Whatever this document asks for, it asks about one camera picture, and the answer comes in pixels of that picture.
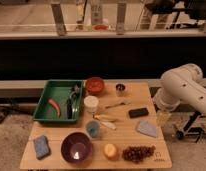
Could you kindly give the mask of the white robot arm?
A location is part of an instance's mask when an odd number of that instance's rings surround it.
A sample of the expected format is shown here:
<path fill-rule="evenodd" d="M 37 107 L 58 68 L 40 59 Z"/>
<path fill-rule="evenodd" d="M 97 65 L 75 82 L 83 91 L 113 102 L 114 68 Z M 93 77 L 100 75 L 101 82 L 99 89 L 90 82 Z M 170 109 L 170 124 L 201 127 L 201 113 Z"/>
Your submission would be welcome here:
<path fill-rule="evenodd" d="M 185 64 L 164 72 L 161 87 L 153 102 L 163 111 L 174 111 L 181 102 L 186 102 L 196 111 L 206 115 L 206 88 L 199 84 L 203 72 L 196 64 Z"/>

